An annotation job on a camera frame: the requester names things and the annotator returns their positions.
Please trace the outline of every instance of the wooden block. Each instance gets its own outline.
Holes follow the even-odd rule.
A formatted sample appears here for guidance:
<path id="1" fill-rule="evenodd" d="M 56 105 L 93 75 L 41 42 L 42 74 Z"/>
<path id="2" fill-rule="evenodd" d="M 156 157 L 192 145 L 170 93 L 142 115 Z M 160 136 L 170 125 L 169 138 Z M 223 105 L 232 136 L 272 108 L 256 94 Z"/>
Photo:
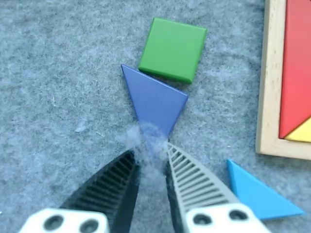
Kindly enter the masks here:
<path id="1" fill-rule="evenodd" d="M 287 135 L 285 139 L 299 142 L 311 142 L 311 118 L 298 126 L 298 128 Z"/>
<path id="2" fill-rule="evenodd" d="M 311 143 L 279 139 L 286 0 L 266 0 L 256 152 L 311 160 Z"/>
<path id="3" fill-rule="evenodd" d="M 206 34 L 205 28 L 154 18 L 139 70 L 192 83 Z"/>
<path id="4" fill-rule="evenodd" d="M 311 1 L 287 0 L 285 22 L 280 138 L 311 117 Z"/>

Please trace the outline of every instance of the gray felt surface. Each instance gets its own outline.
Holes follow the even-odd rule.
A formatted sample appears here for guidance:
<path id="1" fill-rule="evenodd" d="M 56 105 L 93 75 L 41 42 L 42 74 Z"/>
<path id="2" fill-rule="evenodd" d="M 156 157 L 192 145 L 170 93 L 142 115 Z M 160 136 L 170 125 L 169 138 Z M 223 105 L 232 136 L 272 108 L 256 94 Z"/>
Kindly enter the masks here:
<path id="1" fill-rule="evenodd" d="M 272 232 L 310 232 L 311 162 L 254 152 L 263 14 L 263 0 L 2 0 L 0 231 L 58 207 L 126 149 L 136 118 L 120 63 L 138 66 L 162 17 L 208 28 L 193 84 L 170 83 L 189 94 L 171 142 L 226 184 L 233 159 L 307 212 L 267 221 Z M 144 184 L 131 232 L 172 233 L 164 177 Z"/>

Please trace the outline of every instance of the screw hole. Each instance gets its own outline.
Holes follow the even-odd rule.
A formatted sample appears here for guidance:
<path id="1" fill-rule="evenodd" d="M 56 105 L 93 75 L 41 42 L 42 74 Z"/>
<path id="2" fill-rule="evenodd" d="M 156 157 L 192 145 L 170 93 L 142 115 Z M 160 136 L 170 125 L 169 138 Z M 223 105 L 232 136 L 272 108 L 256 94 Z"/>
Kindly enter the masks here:
<path id="1" fill-rule="evenodd" d="M 80 227 L 81 233 L 93 233 L 98 228 L 98 221 L 90 219 L 82 224 Z"/>
<path id="2" fill-rule="evenodd" d="M 247 214 L 240 210 L 232 210 L 229 216 L 232 220 L 247 220 L 248 219 Z"/>
<path id="3" fill-rule="evenodd" d="M 212 223 L 212 219 L 207 215 L 196 215 L 193 222 L 197 225 L 208 225 Z"/>
<path id="4" fill-rule="evenodd" d="M 64 218 L 60 215 L 55 215 L 48 218 L 44 223 L 44 228 L 47 231 L 53 231 L 59 228 L 63 224 Z"/>

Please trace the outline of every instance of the dust fluff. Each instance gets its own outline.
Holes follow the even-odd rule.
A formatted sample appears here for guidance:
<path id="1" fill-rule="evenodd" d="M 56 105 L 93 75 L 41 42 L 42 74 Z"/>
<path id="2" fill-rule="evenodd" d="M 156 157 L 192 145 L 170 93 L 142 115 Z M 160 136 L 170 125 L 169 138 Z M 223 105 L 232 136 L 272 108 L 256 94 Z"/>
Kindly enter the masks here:
<path id="1" fill-rule="evenodd" d="M 131 233 L 173 233 L 164 166 L 167 139 L 150 124 L 133 125 L 118 138 L 133 150 L 140 166 L 140 185 L 134 208 Z"/>

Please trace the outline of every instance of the blue triangle block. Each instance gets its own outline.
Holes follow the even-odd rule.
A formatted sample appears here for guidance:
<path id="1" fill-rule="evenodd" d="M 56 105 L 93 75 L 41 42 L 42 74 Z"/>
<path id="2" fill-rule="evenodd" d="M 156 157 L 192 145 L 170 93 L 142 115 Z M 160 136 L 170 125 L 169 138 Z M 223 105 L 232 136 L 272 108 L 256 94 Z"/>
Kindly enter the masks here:
<path id="1" fill-rule="evenodd" d="M 188 95 L 126 65 L 121 68 L 139 123 L 156 126 L 168 138 Z"/>
<path id="2" fill-rule="evenodd" d="M 304 214 L 300 208 L 259 181 L 231 160 L 227 161 L 231 189 L 259 219 Z"/>

